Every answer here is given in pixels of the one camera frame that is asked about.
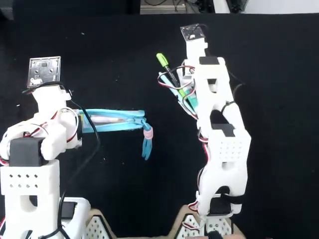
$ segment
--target black table surface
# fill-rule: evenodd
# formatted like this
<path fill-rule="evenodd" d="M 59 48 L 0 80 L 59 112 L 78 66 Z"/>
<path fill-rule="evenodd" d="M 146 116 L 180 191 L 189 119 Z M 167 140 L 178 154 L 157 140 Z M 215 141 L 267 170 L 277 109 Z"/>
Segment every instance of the black table surface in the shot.
<path fill-rule="evenodd" d="M 87 198 L 119 237 L 167 234 L 180 207 L 195 199 L 205 156 L 195 121 L 157 84 L 162 69 L 155 54 L 179 65 L 186 57 L 179 27 L 193 23 L 208 26 L 211 54 L 224 57 L 246 84 L 236 101 L 252 142 L 246 198 L 235 223 L 253 239 L 317 238 L 318 14 L 6 23 L 0 26 L 0 133 L 36 112 L 35 100 L 20 93 L 29 58 L 61 56 L 61 80 L 74 101 L 86 108 L 143 109 L 155 131 L 148 161 L 141 158 L 141 130 L 102 133 L 101 151 L 68 196 Z M 59 157 L 62 188 L 94 143 L 86 135 L 81 149 Z"/>

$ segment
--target green highlighter cap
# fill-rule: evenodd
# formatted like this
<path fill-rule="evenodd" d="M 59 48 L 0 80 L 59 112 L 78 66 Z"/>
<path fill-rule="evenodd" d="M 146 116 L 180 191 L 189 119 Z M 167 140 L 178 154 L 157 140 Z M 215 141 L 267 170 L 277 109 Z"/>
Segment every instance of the green highlighter cap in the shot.
<path fill-rule="evenodd" d="M 159 60 L 159 63 L 161 64 L 161 66 L 163 67 L 168 66 L 168 61 L 162 53 L 156 54 L 156 58 Z"/>

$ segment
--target pink rubber band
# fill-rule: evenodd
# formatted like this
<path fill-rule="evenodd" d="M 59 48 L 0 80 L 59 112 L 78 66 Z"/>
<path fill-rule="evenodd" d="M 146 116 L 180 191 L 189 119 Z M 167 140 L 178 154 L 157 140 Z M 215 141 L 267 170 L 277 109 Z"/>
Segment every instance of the pink rubber band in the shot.
<path fill-rule="evenodd" d="M 146 139 L 152 139 L 153 138 L 153 127 L 151 127 L 150 131 L 146 131 L 145 129 L 143 130 L 144 137 Z"/>

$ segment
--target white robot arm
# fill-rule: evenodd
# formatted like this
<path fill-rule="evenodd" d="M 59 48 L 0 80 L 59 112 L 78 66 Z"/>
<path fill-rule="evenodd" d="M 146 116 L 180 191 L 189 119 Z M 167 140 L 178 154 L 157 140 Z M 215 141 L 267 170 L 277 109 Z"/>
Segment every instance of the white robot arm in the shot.
<path fill-rule="evenodd" d="M 71 95 L 57 85 L 59 74 L 60 57 L 30 60 L 28 91 L 36 99 L 39 112 L 8 128 L 0 143 L 2 164 L 10 162 L 10 166 L 0 168 L 1 192 L 5 195 L 3 239 L 25 239 L 29 230 L 31 238 L 37 239 L 58 227 L 60 170 L 55 158 L 66 149 L 82 145 L 77 134 L 79 118 L 66 105 Z M 30 196 L 37 198 L 37 206 Z M 77 206 L 64 231 L 70 238 L 79 239 L 90 204 L 83 198 L 65 198 L 65 202 Z M 50 238 L 64 236 L 58 232 Z"/>
<path fill-rule="evenodd" d="M 240 213 L 239 197 L 246 189 L 251 137 L 234 102 L 225 60 L 206 55 L 208 45 L 200 24 L 180 29 L 187 52 L 187 59 L 177 67 L 181 87 L 159 83 L 171 90 L 183 89 L 187 95 L 179 103 L 197 120 L 198 139 L 203 143 L 207 164 L 198 175 L 196 201 L 189 208 L 198 212 L 205 223 L 212 217 L 228 218 Z M 159 78 L 167 81 L 164 74 Z M 213 122 L 212 111 L 221 112 L 228 123 Z"/>

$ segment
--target black cable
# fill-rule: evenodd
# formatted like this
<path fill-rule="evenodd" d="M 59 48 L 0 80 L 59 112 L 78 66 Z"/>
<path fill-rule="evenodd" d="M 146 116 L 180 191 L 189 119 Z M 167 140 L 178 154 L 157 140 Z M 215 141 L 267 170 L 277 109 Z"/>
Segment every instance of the black cable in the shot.
<path fill-rule="evenodd" d="M 233 89 L 233 98 L 235 99 L 235 95 L 236 95 L 236 92 L 238 91 L 238 89 L 243 86 L 244 84 L 243 83 L 240 83 L 238 84 L 237 86 L 235 86 L 235 88 Z"/>
<path fill-rule="evenodd" d="M 173 5 L 174 5 L 174 8 L 175 8 L 175 12 L 178 12 L 177 8 L 178 8 L 178 5 L 180 4 L 181 0 L 178 0 L 177 4 L 175 4 L 175 1 L 176 0 L 173 0 Z"/>
<path fill-rule="evenodd" d="M 231 220 L 231 234 L 234 234 L 234 222 Z"/>
<path fill-rule="evenodd" d="M 71 100 L 71 102 L 79 109 L 81 109 L 85 115 L 85 117 L 87 118 L 88 122 L 90 123 L 94 133 L 95 133 L 95 137 L 96 137 L 96 141 L 97 144 L 95 146 L 95 149 L 92 151 L 92 153 L 84 160 L 84 162 L 77 168 L 77 170 L 73 173 L 73 175 L 69 178 L 68 182 L 66 183 L 66 188 L 61 196 L 60 199 L 60 203 L 59 203 L 59 210 L 58 210 L 58 227 L 62 227 L 61 224 L 61 220 L 62 220 L 62 206 L 63 206 L 63 202 L 64 202 L 64 198 L 65 198 L 65 194 L 67 191 L 67 187 L 72 183 L 72 181 L 78 176 L 78 174 L 89 164 L 89 162 L 91 161 L 91 159 L 97 154 L 97 152 L 100 149 L 101 146 L 101 141 L 100 141 L 100 137 L 99 137 L 99 133 L 95 128 L 94 123 L 91 120 L 90 115 L 87 113 L 87 111 L 85 110 L 85 108 L 81 107 L 80 105 L 78 105 L 77 103 L 75 103 L 74 101 Z"/>
<path fill-rule="evenodd" d="M 227 106 L 229 106 L 229 105 L 231 105 L 231 104 L 233 104 L 233 103 L 235 103 L 234 101 L 231 101 L 231 102 L 226 102 L 226 104 L 223 106 L 223 108 L 221 109 L 221 114 L 223 114 L 224 113 L 224 110 L 225 110 L 225 108 L 227 107 Z"/>
<path fill-rule="evenodd" d="M 35 91 L 36 89 L 43 87 L 43 86 L 61 86 L 63 89 L 65 89 L 65 91 L 70 92 L 64 85 L 62 82 L 58 82 L 58 81 L 50 81 L 50 82 L 43 82 L 42 84 L 36 85 L 34 87 L 28 88 L 26 90 L 22 91 L 22 94 L 31 94 L 33 91 Z"/>
<path fill-rule="evenodd" d="M 38 86 L 35 86 L 33 88 L 30 88 L 30 89 L 27 89 L 25 91 L 23 91 L 23 93 L 25 94 L 29 94 L 29 93 L 32 93 L 34 90 L 40 88 L 40 87 L 44 87 L 44 86 L 53 86 L 53 85 L 60 85 L 62 86 L 64 89 L 67 89 L 61 82 L 45 82 L 45 83 L 42 83 Z M 94 131 L 94 134 L 95 134 L 95 137 L 96 137 L 96 141 L 97 141 L 97 144 L 94 148 L 94 150 L 92 151 L 92 153 L 83 161 L 83 163 L 76 169 L 76 171 L 73 173 L 73 175 L 69 178 L 69 180 L 67 181 L 66 183 L 66 187 L 65 187 L 65 190 L 61 196 L 61 199 L 60 199 L 60 202 L 59 202 L 59 208 L 58 208 L 58 217 L 57 217 L 57 229 L 53 232 L 51 232 L 50 234 L 48 235 L 45 235 L 45 236 L 42 236 L 40 237 L 41 239 L 48 239 L 54 235 L 56 235 L 58 232 L 61 232 L 62 235 L 66 238 L 66 239 L 70 239 L 70 237 L 68 236 L 68 234 L 65 232 L 65 230 L 63 229 L 62 227 L 62 206 L 63 206 L 63 202 L 64 202 L 64 198 L 65 198 L 65 195 L 66 195 L 66 191 L 68 189 L 68 186 L 71 185 L 72 181 L 78 176 L 78 174 L 89 164 L 89 162 L 91 161 L 91 159 L 97 154 L 97 152 L 99 151 L 100 149 L 100 146 L 101 146 L 101 141 L 100 141 L 100 137 L 99 137 L 99 134 L 95 128 L 95 125 L 94 123 L 92 122 L 91 118 L 90 118 L 90 115 L 87 113 L 87 111 L 85 110 L 85 108 L 81 107 L 80 105 L 78 105 L 77 103 L 75 103 L 74 101 L 71 100 L 71 103 L 73 103 L 77 108 L 81 109 L 85 115 L 85 117 L 87 118 L 89 124 L 91 125 L 93 131 Z"/>
<path fill-rule="evenodd" d="M 144 0 L 144 2 L 147 4 L 147 5 L 150 5 L 150 6 L 159 6 L 159 5 L 162 5 L 164 2 L 166 2 L 167 0 L 163 0 L 161 1 L 160 3 L 156 3 L 156 4 L 152 4 L 152 3 L 149 3 L 147 0 Z"/>
<path fill-rule="evenodd" d="M 197 13 L 197 12 L 195 11 L 195 9 L 193 8 L 193 6 L 196 6 L 195 3 L 193 3 L 193 2 L 191 2 L 191 1 L 189 1 L 189 0 L 185 0 L 185 5 L 186 5 L 186 4 L 188 4 L 188 5 L 190 6 L 190 8 L 193 10 L 194 13 Z"/>

